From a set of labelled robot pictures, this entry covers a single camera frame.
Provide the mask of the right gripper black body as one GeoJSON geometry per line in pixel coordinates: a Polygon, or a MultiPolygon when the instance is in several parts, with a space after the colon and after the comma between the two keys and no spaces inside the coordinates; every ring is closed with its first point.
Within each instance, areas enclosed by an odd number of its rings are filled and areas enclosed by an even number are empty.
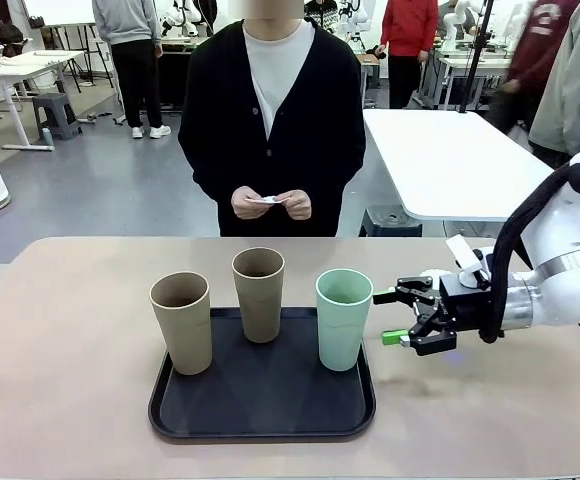
{"type": "Polygon", "coordinates": [[[440,278],[439,295],[441,322],[456,332],[480,331],[491,333],[492,294],[489,280],[477,280],[474,287],[465,286],[457,273],[440,278]]]}

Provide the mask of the person's left hand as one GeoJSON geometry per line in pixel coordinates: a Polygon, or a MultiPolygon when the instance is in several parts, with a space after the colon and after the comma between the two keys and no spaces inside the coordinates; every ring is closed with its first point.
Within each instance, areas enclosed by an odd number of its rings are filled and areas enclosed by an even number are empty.
{"type": "Polygon", "coordinates": [[[296,221],[309,220],[312,216],[311,199],[303,190],[291,190],[276,197],[289,217],[296,221]]]}

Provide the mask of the person's right hand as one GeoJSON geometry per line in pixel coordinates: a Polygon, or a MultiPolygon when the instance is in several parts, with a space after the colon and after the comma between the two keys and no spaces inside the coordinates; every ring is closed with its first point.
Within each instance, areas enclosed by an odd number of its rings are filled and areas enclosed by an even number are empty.
{"type": "Polygon", "coordinates": [[[262,197],[250,187],[242,186],[232,194],[234,214],[241,220],[254,220],[263,216],[271,204],[261,203],[262,197]]]}

